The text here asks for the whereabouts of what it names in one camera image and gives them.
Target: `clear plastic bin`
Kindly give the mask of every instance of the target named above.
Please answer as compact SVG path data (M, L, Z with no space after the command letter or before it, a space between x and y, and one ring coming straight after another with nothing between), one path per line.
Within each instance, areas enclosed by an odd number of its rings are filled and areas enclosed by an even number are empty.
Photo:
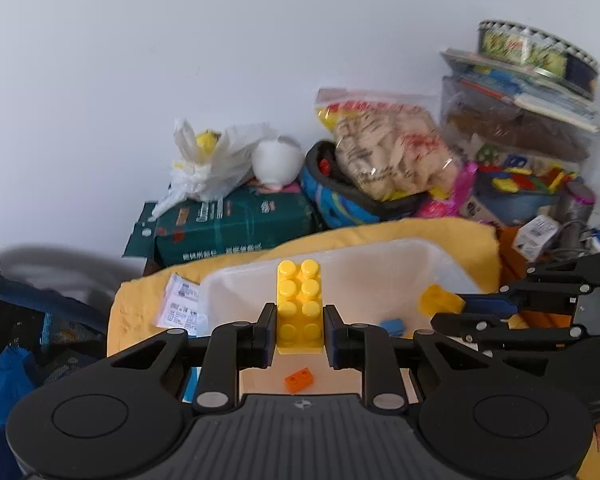
M460 294L481 291L451 256L439 246L420 238L403 238L332 251L300 254L291 259L313 258L320 263L322 300L334 304L345 323L379 324L400 318L406 334L430 328L429 319L418 311L418 300L431 284ZM200 288L200 307L208 313L209 335L216 327L236 320L255 322L265 303L276 301L276 269L282 259L229 267L208 275ZM301 394L360 393L356 370L333 370L326 354L280 355L272 367L240 373L240 392L285 393L284 377L309 368L314 384ZM410 401L414 393L403 371Z

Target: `yellow cloth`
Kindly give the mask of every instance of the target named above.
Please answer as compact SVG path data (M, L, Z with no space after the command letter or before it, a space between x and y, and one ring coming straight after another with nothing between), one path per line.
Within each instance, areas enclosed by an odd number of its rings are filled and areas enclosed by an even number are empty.
M411 237L424 238L442 247L484 292L497 290L500 260L498 243L491 227L459 218L441 218L404 219L336 229L298 238L270 251L216 256L123 283L111 308L107 353L120 352L163 330L153 326L152 320L173 272L200 283L210 272L223 267ZM578 480L600 480L600 453L597 452L595 438L578 473Z

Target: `white plastic bag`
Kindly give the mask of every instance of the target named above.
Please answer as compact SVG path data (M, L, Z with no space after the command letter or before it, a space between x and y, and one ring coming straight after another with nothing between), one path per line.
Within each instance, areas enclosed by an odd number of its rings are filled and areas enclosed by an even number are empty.
M231 126L209 155L196 143L186 120L176 121L173 136L182 158L173 163L171 187L152 211L155 218L187 198L211 202L228 195L251 177L251 151L256 144L276 134L266 123Z

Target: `white small box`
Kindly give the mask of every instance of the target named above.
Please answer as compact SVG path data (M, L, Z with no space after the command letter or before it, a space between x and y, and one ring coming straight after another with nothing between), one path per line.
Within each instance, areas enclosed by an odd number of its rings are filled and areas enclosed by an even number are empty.
M523 225L513 240L513 248L528 262L536 261L560 229L560 223L547 215L538 215Z

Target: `cardboard box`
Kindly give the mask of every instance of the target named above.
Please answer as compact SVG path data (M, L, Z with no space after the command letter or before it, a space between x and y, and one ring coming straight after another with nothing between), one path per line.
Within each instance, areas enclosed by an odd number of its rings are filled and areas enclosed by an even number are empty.
M218 254L271 249L320 230L314 208L299 187L264 193L240 187L216 202L189 200L157 220L155 202L144 204L124 256L142 256L168 267Z

